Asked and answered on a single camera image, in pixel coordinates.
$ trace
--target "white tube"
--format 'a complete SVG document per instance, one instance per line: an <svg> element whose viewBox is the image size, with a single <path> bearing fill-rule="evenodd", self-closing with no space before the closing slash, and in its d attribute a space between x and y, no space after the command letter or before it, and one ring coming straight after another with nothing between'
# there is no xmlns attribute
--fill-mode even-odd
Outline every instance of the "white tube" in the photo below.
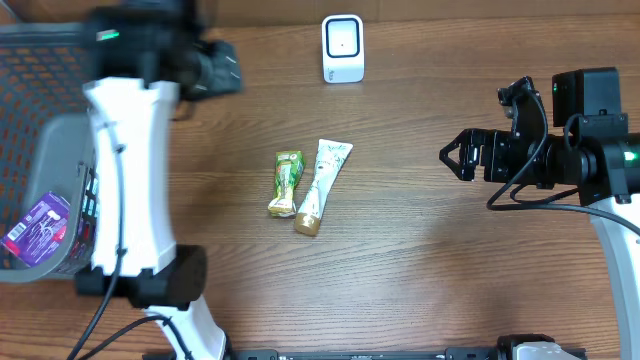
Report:
<svg viewBox="0 0 640 360"><path fill-rule="evenodd" d="M352 144L320 139L313 182L302 202L294 227L303 234L315 236L327 202L327 195L353 149Z"/></svg>

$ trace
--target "cable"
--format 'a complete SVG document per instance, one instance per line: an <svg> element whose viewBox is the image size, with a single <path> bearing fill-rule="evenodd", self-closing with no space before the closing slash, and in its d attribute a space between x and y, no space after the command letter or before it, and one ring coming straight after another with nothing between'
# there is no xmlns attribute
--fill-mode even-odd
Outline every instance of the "cable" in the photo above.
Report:
<svg viewBox="0 0 640 360"><path fill-rule="evenodd" d="M575 195L579 192L578 188L575 189L571 189L571 190L567 190L567 191L563 191L557 194L553 194L551 196L549 196L548 198L544 198L541 200L520 200L516 198L516 195L520 192L520 190L526 188L528 185L518 185L518 187L516 187L515 189L511 190L511 194L509 194L509 197L511 198L511 200L513 200L514 202L517 202L518 204L550 204L554 201L558 201L561 199L564 199L566 197L569 197L571 195Z"/></svg>
<svg viewBox="0 0 640 360"><path fill-rule="evenodd" d="M126 333L128 333L129 331L137 328L138 326L148 323L148 322L152 322L152 321L163 321L163 326L169 325L169 327L171 328L171 331L173 332L173 335L176 337L176 340L178 341L178 344L180 345L180 349L182 350L182 352L185 353L185 359L186 360L193 360L193 355L191 355L191 352L187 349L187 345L185 344L184 340L182 339L182 336L180 335L180 332L178 331L178 328L176 328L176 326L173 324L173 322L171 322L171 318L168 318L166 316L162 316L162 315L153 315L153 316L147 316L145 318L136 320L134 322L132 322L131 324L123 327L122 329L120 329L120 331L116 332L115 334L111 335L108 339L106 339L105 341L103 341L100 345L96 346L95 349L89 351L88 353L84 354L82 357L80 357L78 360L86 360L89 359L93 356L95 356L97 353L99 353L100 351L104 350L107 346L111 345L111 343L113 343L114 341L116 341L118 338L120 338L121 336L125 335Z"/></svg>
<svg viewBox="0 0 640 360"><path fill-rule="evenodd" d="M547 141L547 136L548 136L548 132L549 132L549 124L547 123L547 115L546 115L546 112L544 110L544 106L542 106L542 103L540 103L540 101L538 100L538 97L531 90L525 90L525 93L536 103L536 105L538 106L538 109L540 110L540 114L542 115L542 121L544 123L543 124L544 132L543 132L543 135L542 135L542 139L540 140L540 144L538 145L536 150L533 152L533 155L531 156L531 158L529 158L529 160L527 160L527 162L516 173L516 175L511 180L509 180L506 184L504 184L504 186L502 186L495 194L493 194L493 196L491 196L491 198L489 198L489 200L487 201L487 209L493 210L493 211L557 210L557 211L578 212L578 213L598 216L598 217L601 217L603 219L607 219L607 220L613 221L613 222L615 222L617 224L620 224L620 225L626 227L627 229L629 229L629 230L633 231L634 233L636 233L636 235L640 236L640 227L634 225L632 222L624 219L621 216L618 216L618 215L615 215L615 214L612 214L612 213L609 213L609 212L606 212L606 211L602 211L602 210L588 208L588 207L577 206L577 205L569 205L569 204L549 204L549 203L537 203L537 202L519 203L519 204L507 204L507 205L494 205L496 200L498 200L498 198L500 198L500 196L502 196L502 194L504 194L513 184L515 184L518 180L520 180L520 178L529 169L529 167L531 167L531 164L533 164L533 161L536 159L536 157L538 157L538 155L540 154L540 152L542 151L542 149L544 147L544 143ZM524 189L524 186L520 185L520 186L518 186L518 188L516 188L512 192L513 197L515 197L515 194L517 194L520 190ZM564 195L566 195L566 193L567 192L556 194L556 196L561 196L561 194L562 194L562 196L564 196Z"/></svg>
<svg viewBox="0 0 640 360"><path fill-rule="evenodd" d="M573 122L580 117L582 117L582 114L573 114L569 117L569 120L567 120L567 123L564 125L564 147L567 150L575 150L578 148L578 144L580 144L580 139L577 136L576 144L574 146L571 146L571 143L569 142L569 132L571 131Z"/></svg>
<svg viewBox="0 0 640 360"><path fill-rule="evenodd" d="M124 150L124 147L118 144L115 131L112 129L111 125L105 124L105 129L109 133L109 137L111 139L111 147L113 148L113 151L114 151L114 157L115 157L115 163L116 163L116 177L118 182L118 193L119 193L118 200L120 202L119 204L120 214L118 217L118 247L116 249L116 266L113 270L113 273L111 274L111 281L109 282L109 287L107 288L107 292L105 293L104 298L102 299L102 303L98 307L98 310L96 311L96 313L93 315L93 318L91 319L91 322L89 322L89 325L87 325L87 328L84 330L84 333L82 334L80 339L78 339L78 342L76 343L76 345L73 347L73 350L71 350L71 353L69 353L67 360L74 360L76 358L76 356L84 346L85 342L87 342L87 339L89 339L89 336L91 336L91 333L93 332L93 329L95 329L96 325L98 324L98 321L100 321L102 314L104 314L104 311L107 308L107 305L109 305L109 301L113 297L113 293L116 288L116 283L118 282L118 278L120 277L120 271L122 270L122 260L124 258L124 254L127 252L126 249L123 249L124 222L122 221L122 219L124 218L124 179L123 179L124 176L123 176L123 170L122 170L122 159L120 157L120 154Z"/></svg>

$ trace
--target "gray basket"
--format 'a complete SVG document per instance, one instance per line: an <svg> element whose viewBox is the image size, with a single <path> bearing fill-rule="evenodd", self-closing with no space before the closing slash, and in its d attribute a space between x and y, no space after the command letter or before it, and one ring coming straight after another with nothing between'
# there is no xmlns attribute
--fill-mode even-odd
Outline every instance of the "gray basket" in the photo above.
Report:
<svg viewBox="0 0 640 360"><path fill-rule="evenodd" d="M47 261L26 268L0 249L0 282L68 278L90 260L98 205L79 29L0 27L0 235L47 191L71 204L65 239Z"/></svg>

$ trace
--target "small white box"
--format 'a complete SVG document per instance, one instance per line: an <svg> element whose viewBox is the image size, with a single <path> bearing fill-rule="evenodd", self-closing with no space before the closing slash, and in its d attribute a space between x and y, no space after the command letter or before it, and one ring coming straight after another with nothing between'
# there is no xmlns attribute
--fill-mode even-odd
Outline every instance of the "small white box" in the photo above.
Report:
<svg viewBox="0 0 640 360"><path fill-rule="evenodd" d="M322 67L328 83L364 78L364 27L357 15L332 15L322 22Z"/></svg>

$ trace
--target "snack wrapper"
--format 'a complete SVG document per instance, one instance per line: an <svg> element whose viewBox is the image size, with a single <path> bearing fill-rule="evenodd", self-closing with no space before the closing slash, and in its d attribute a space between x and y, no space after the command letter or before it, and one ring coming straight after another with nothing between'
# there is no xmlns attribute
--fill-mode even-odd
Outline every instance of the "snack wrapper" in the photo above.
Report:
<svg viewBox="0 0 640 360"><path fill-rule="evenodd" d="M48 192L2 239L2 245L27 266L36 266L53 255L64 240L69 203Z"/></svg>
<svg viewBox="0 0 640 360"><path fill-rule="evenodd" d="M268 207L271 215L289 217L296 214L293 190L302 177L304 165L304 156L301 151L276 153L276 188L273 192L274 199L271 200Z"/></svg>

